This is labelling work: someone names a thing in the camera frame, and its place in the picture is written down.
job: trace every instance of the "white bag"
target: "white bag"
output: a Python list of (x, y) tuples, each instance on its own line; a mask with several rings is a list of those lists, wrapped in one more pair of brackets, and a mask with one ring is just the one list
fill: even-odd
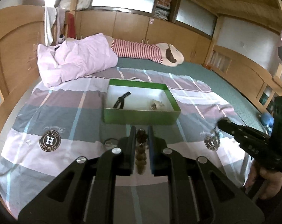
[[(59, 7), (60, 8), (64, 8), (67, 11), (69, 11), (70, 9), (70, 2), (71, 0), (61, 0)], [(90, 5), (91, 0), (78, 0), (78, 4), (77, 4), (77, 8), (76, 10), (83, 10), (83, 9), (87, 9)]]

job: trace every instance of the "bed frame panel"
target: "bed frame panel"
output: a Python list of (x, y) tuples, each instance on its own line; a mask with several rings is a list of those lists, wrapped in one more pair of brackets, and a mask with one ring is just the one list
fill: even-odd
[[(64, 28), (67, 35), (68, 13)], [(57, 26), (52, 34), (55, 41)], [(0, 133), (23, 94), (39, 77), (37, 45), (44, 44), (44, 7), (13, 6), (0, 10)]]
[[(282, 96), (282, 81), (279, 78), (282, 72), (281, 65), (279, 65), (276, 75), (272, 77), (262, 66), (236, 51), (218, 45), (213, 47), (213, 51), (214, 55), (218, 53), (219, 55), (224, 55), (229, 58), (228, 65), (224, 71), (212, 65), (211, 61), (209, 61), (208, 65), (211, 66), (214, 72), (219, 74), (247, 97), (260, 112), (263, 113), (267, 111), (266, 108), (275, 93)], [(262, 105), (259, 99), (267, 86), (270, 87), (272, 91), (267, 102)]]

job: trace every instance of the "circular logo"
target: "circular logo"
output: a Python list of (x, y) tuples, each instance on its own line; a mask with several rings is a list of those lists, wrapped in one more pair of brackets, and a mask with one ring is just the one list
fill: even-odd
[(47, 131), (43, 137), (39, 140), (39, 145), (42, 150), (46, 152), (52, 152), (56, 150), (61, 143), (61, 137), (55, 130)]
[(219, 142), (216, 140), (216, 137), (212, 136), (206, 136), (204, 138), (204, 143), (205, 146), (212, 151), (216, 151), (220, 146)]

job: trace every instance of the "stuffed animal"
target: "stuffed animal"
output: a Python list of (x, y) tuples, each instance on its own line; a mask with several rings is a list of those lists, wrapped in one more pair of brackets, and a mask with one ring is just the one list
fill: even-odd
[(143, 44), (105, 37), (118, 57), (148, 59), (166, 66), (177, 66), (184, 61), (183, 54), (171, 44)]

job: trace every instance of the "screw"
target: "screw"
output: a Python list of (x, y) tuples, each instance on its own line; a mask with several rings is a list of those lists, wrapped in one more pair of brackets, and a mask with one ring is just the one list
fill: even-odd
[(204, 156), (200, 156), (200, 157), (198, 157), (198, 162), (200, 162), (202, 164), (207, 163), (207, 158), (204, 157)]
[(171, 154), (172, 153), (172, 150), (170, 148), (164, 148), (163, 149), (163, 154)]
[(86, 162), (86, 157), (81, 156), (77, 158), (77, 163), (84, 163), (84, 162)]
[(119, 147), (115, 147), (115, 148), (112, 149), (112, 152), (114, 154), (119, 154), (119, 153), (121, 153), (121, 149)]

